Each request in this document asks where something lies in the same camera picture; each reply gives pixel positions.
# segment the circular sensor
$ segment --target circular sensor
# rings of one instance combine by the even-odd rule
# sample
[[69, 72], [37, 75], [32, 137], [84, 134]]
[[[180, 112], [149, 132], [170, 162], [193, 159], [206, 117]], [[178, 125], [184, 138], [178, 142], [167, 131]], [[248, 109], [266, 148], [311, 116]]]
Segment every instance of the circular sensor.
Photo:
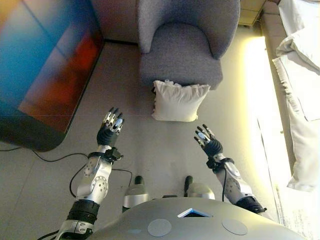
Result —
[[170, 233], [171, 223], [166, 219], [156, 219], [149, 223], [148, 232], [154, 237], [163, 237]]
[[246, 225], [235, 219], [224, 219], [222, 221], [222, 226], [230, 233], [236, 235], [246, 235], [248, 233]]

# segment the black cable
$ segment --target black cable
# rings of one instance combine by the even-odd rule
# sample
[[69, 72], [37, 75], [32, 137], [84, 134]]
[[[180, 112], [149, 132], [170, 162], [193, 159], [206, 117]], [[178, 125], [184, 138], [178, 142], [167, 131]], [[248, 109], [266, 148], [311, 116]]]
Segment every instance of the black cable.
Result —
[[59, 230], [53, 231], [53, 232], [51, 232], [51, 233], [48, 233], [48, 234], [46, 234], [46, 235], [43, 235], [42, 237], [39, 237], [37, 240], [45, 239], [45, 238], [47, 238], [47, 237], [49, 237], [49, 236], [52, 236], [52, 235], [57, 234], [58, 232], [59, 232]]
[[76, 195], [72, 192], [72, 188], [71, 188], [71, 185], [72, 185], [72, 181], [75, 179], [75, 177], [77, 176], [77, 174], [86, 166], [87, 164], [83, 165], [74, 175], [73, 177], [71, 178], [70, 182], [69, 182], [69, 191], [70, 191], [70, 194], [75, 198]]
[[224, 181], [223, 181], [223, 187], [222, 187], [222, 202], [225, 201], [225, 189], [226, 189], [226, 181], [227, 181], [227, 170], [226, 167], [224, 169]]
[[122, 172], [130, 173], [130, 181], [129, 181], [129, 185], [128, 185], [128, 187], [130, 187], [130, 185], [131, 185], [131, 181], [132, 181], [132, 171], [124, 170], [124, 169], [117, 169], [117, 168], [112, 168], [112, 170], [114, 170], [114, 171], [122, 171]]
[[70, 156], [73, 156], [73, 155], [83, 155], [83, 156], [86, 156], [86, 158], [88, 158], [88, 156], [84, 153], [81, 153], [81, 152], [75, 152], [75, 153], [71, 153], [71, 154], [68, 154], [66, 156], [63, 156], [63, 157], [60, 157], [56, 160], [47, 160], [47, 159], [44, 159], [43, 157], [41, 157], [37, 152], [35, 152], [34, 150], [31, 150], [38, 158], [40, 158], [41, 160], [47, 162], [47, 163], [54, 163], [54, 162], [58, 162], [62, 159], [65, 159], [67, 157], [70, 157]]
[[7, 149], [7, 150], [0, 150], [0, 152], [10, 152], [10, 151], [17, 150], [17, 149], [22, 149], [22, 147], [15, 147], [15, 148]]

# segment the bed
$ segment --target bed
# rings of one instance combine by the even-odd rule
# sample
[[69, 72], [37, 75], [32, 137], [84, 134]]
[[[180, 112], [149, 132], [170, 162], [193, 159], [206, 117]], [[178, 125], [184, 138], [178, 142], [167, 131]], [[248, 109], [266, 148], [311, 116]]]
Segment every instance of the bed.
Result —
[[320, 172], [320, 2], [269, 0], [261, 28], [292, 173], [288, 187], [311, 192]]

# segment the white bedding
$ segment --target white bedding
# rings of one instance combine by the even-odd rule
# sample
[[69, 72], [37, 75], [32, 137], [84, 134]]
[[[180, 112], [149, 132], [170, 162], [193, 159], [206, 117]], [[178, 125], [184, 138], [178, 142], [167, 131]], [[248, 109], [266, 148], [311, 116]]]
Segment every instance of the white bedding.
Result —
[[320, 175], [319, 28], [305, 27], [282, 41], [276, 66], [286, 93], [296, 162], [288, 187], [312, 191]]
[[[302, 72], [304, 72], [304, 67], [297, 64], [296, 61], [302, 62], [294, 51], [273, 60], [286, 93], [293, 153], [296, 159], [288, 187], [310, 192], [319, 184], [320, 119], [312, 121], [306, 119], [306, 110], [303, 110], [302, 101], [297, 97], [296, 92], [303, 96], [313, 95], [319, 98], [317, 91], [319, 93], [320, 86], [318, 90], [310, 87], [309, 91], [312, 91], [312, 93], [304, 94], [308, 87], [303, 83], [307, 81], [307, 78], [301, 78], [301, 75], [295, 77], [295, 73], [298, 73], [299, 70], [302, 69]], [[315, 102], [316, 109], [320, 108], [319, 103], [320, 101]]]
[[281, 0], [278, 7], [287, 36], [320, 21], [319, 2]]

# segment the wall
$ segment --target wall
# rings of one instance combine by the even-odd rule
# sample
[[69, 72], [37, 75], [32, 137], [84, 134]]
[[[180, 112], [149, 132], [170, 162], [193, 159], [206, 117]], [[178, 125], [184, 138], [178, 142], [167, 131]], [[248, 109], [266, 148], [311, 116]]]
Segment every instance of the wall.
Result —
[[138, 42], [136, 0], [91, 0], [104, 39]]

